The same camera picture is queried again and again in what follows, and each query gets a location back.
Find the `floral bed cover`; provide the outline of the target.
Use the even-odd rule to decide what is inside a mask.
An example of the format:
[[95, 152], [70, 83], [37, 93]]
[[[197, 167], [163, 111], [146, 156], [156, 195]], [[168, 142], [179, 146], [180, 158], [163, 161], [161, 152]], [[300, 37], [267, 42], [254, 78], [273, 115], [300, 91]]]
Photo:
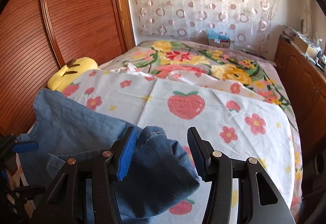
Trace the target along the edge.
[[258, 153], [258, 161], [266, 170], [290, 176], [291, 212], [298, 212], [303, 175], [300, 136], [292, 105], [270, 61], [195, 42], [145, 41], [101, 65], [103, 70], [122, 67], [233, 94], [224, 101], [229, 121], [222, 123], [220, 138], [226, 145], [236, 145], [244, 133], [249, 145], [267, 146], [267, 153]]

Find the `cardboard box on cabinet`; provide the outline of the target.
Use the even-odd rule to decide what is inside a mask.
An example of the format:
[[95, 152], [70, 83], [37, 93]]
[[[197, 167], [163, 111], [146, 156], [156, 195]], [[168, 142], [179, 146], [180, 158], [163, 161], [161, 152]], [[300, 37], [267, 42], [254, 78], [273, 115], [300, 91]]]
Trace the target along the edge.
[[310, 58], [315, 59], [317, 57], [318, 51], [317, 49], [306, 42], [306, 40], [302, 39], [300, 36], [296, 35], [294, 39], [294, 44], [305, 54], [308, 55]]

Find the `wooden side cabinet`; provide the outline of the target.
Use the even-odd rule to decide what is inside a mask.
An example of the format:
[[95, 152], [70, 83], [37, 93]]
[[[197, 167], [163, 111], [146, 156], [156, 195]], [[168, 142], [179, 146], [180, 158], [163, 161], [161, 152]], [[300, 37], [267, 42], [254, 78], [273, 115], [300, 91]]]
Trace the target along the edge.
[[293, 108], [303, 159], [325, 150], [325, 75], [293, 44], [279, 37], [276, 70]]

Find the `blue denim jeans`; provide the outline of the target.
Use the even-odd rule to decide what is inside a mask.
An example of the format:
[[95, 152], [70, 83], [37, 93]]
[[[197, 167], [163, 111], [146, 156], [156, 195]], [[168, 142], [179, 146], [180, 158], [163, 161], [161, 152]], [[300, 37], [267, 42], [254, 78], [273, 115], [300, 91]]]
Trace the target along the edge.
[[[69, 158], [92, 159], [121, 139], [129, 123], [97, 113], [43, 89], [34, 101], [36, 123], [20, 141], [36, 151], [19, 155], [26, 181], [49, 186]], [[137, 142], [126, 177], [115, 183], [123, 223], [153, 223], [199, 188], [199, 178], [181, 145], [156, 126], [137, 128]]]

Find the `cardboard box with blue cloth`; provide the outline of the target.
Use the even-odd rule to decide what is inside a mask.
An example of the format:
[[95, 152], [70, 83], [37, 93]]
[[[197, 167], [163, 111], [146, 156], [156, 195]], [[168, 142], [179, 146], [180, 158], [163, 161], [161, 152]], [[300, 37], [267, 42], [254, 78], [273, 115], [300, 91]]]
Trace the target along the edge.
[[228, 49], [230, 38], [225, 32], [216, 32], [213, 29], [207, 31], [208, 43], [212, 47]]

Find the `white strawberry print blanket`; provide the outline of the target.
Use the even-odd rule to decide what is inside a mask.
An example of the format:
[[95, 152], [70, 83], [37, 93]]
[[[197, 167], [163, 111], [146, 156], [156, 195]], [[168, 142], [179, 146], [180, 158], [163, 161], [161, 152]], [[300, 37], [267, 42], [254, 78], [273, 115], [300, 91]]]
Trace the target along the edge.
[[115, 186], [124, 223], [200, 223], [208, 183], [198, 176], [187, 130], [195, 127], [230, 158], [254, 157], [290, 205], [294, 191], [294, 146], [284, 111], [227, 81], [174, 70], [166, 78], [133, 66], [89, 70], [62, 92], [41, 90], [34, 102], [36, 124], [21, 141], [36, 151], [19, 155], [29, 185], [49, 186], [71, 157], [97, 156], [135, 126], [138, 140], [127, 176]]

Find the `yellow Pikachu plush toy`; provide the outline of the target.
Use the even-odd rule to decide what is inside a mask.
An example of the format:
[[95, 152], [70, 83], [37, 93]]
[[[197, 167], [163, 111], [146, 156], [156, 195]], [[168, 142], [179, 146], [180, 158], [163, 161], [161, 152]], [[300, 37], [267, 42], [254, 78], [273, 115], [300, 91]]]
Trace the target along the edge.
[[50, 90], [62, 92], [84, 72], [97, 69], [98, 64], [92, 58], [82, 57], [70, 60], [59, 71], [50, 77], [47, 82], [47, 87]]

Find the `wooden slatted wardrobe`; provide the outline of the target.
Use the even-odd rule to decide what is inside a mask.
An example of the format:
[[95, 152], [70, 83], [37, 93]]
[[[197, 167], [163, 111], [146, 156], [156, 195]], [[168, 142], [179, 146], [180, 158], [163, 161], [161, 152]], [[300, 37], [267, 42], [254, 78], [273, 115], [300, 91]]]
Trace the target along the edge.
[[70, 60], [134, 46], [128, 0], [1, 0], [1, 136], [29, 130], [37, 92]]

